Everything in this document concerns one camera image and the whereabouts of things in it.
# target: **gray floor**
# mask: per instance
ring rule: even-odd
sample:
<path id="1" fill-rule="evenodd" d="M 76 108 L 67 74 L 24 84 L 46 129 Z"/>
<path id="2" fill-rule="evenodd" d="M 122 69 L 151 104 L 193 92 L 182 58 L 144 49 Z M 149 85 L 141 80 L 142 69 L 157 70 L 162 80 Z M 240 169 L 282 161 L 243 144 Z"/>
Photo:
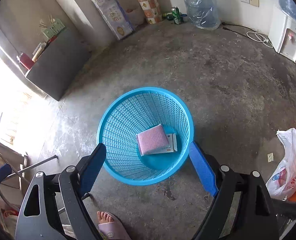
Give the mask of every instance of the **gray floor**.
<path id="1" fill-rule="evenodd" d="M 265 180 L 284 154 L 276 131 L 296 128 L 294 63 L 227 30 L 166 21 L 92 58 L 61 102 L 48 99 L 48 112 L 39 116 L 48 116 L 47 136 L 31 157 L 35 162 L 57 154 L 59 160 L 39 170 L 60 172 L 89 155 L 107 107 L 143 86 L 162 87 L 183 99 L 195 140 L 220 164 L 238 172 L 258 170 Z M 275 160 L 268 163 L 271 152 Z M 189 159 L 174 176 L 147 187 L 122 184 L 102 169 L 91 193 L 95 204 L 84 201 L 91 217 L 97 210 L 114 213 L 132 239 L 191 239 L 212 201 Z M 68 223 L 64 215 L 63 222 Z"/>

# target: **red container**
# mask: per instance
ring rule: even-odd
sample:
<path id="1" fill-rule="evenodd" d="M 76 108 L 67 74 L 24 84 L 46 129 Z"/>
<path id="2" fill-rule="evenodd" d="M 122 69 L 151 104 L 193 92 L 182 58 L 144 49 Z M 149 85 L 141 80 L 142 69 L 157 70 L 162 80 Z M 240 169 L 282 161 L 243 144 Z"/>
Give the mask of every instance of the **red container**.
<path id="1" fill-rule="evenodd" d="M 20 54 L 19 57 L 17 56 L 17 58 L 18 58 L 18 61 L 28 70 L 30 70 L 32 68 L 33 64 L 35 64 L 31 60 L 31 58 L 29 58 L 28 55 L 23 52 Z"/>

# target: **basket rim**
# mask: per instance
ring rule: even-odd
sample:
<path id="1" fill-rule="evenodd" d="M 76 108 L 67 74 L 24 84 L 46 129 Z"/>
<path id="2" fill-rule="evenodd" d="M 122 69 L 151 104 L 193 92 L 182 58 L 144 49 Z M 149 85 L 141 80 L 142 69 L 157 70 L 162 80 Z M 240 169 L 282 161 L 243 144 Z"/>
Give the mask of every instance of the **basket rim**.
<path id="1" fill-rule="evenodd" d="M 168 97 L 172 97 L 173 100 L 182 106 L 184 113 L 185 113 L 185 117 L 187 118 L 188 121 L 188 144 L 186 146 L 186 149 L 184 150 L 183 154 L 181 155 L 179 162 L 169 171 L 167 171 L 166 173 L 164 173 L 163 175 L 157 177 L 157 178 L 153 178 L 153 179 L 146 179 L 146 180 L 135 180 L 135 179 L 127 179 L 121 175 L 119 175 L 117 172 L 115 172 L 109 165 L 109 163 L 107 162 L 107 160 L 105 160 L 104 162 L 104 167 L 106 169 L 106 171 L 113 176 L 115 179 L 129 184 L 129 185 L 134 185 L 134 186 L 147 186 L 147 185 L 152 185 L 158 182 L 163 181 L 164 179 L 169 178 L 171 175 L 173 175 L 176 171 L 178 171 L 180 169 L 180 167 L 184 164 L 184 162 L 186 161 L 188 155 L 189 155 L 189 144 L 192 143 L 193 138 L 194 138 L 194 125 L 193 125 L 193 121 L 192 121 L 192 116 L 190 114 L 190 111 L 188 109 L 188 107 L 186 106 L 186 104 L 179 98 L 179 96 L 177 96 L 176 94 L 163 89 L 163 88 L 158 88 L 158 87 L 142 87 L 142 88 L 137 88 L 134 90 L 131 90 L 123 95 L 121 95 L 120 97 L 118 97 L 112 104 L 110 104 L 110 106 L 108 107 L 108 109 L 106 110 L 106 112 L 104 113 L 103 117 L 101 118 L 101 121 L 99 123 L 98 126 L 98 131 L 97 131 L 97 144 L 100 143 L 100 133 L 101 130 L 103 129 L 103 124 L 106 123 L 108 117 L 110 116 L 111 112 L 115 109 L 116 106 L 118 106 L 121 102 L 123 102 L 125 99 L 130 98 L 134 95 L 137 95 L 138 93 L 144 93 L 144 92 L 157 92 L 163 95 L 166 95 Z"/>

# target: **power cord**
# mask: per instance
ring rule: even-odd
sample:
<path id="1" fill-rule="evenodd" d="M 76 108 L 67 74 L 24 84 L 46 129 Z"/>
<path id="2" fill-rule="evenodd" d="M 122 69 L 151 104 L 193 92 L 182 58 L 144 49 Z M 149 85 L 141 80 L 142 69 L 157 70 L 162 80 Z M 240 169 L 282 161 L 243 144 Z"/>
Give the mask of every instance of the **power cord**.
<path id="1" fill-rule="evenodd" d="M 253 29 L 251 29 L 249 27 L 245 27 L 245 26 L 237 25 L 237 24 L 228 24 L 228 23 L 222 22 L 222 25 L 231 25 L 231 26 L 238 26 L 238 27 L 243 27 L 243 28 L 250 29 L 251 32 L 247 32 L 246 35 L 245 35 L 245 34 L 233 31 L 231 29 L 228 29 L 227 27 L 223 27 L 224 30 L 228 30 L 228 31 L 232 31 L 234 33 L 238 33 L 238 34 L 240 34 L 242 36 L 245 36 L 245 37 L 248 37 L 248 38 L 252 39 L 253 41 L 262 42 L 265 46 L 273 49 L 273 45 L 272 45 L 271 41 L 269 40 L 269 38 L 266 38 L 265 36 L 263 36 L 263 35 L 266 35 L 264 33 L 256 32 L 255 30 L 253 30 Z M 255 40 L 254 38 L 250 37 L 248 35 L 249 33 L 254 33 L 258 40 Z"/>

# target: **blue plastic basket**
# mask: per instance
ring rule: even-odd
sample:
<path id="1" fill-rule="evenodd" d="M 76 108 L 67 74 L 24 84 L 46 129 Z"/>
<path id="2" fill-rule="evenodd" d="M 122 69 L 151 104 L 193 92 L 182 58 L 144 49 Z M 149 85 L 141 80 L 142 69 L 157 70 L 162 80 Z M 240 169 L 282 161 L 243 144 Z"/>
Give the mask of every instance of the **blue plastic basket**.
<path id="1" fill-rule="evenodd" d="M 141 156 L 136 135 L 158 124 L 176 133 L 175 153 Z M 161 88 L 145 87 L 119 97 L 99 124 L 97 143 L 107 149 L 106 170 L 121 182 L 144 186 L 158 183 L 183 165 L 193 141 L 193 122 L 184 102 Z"/>

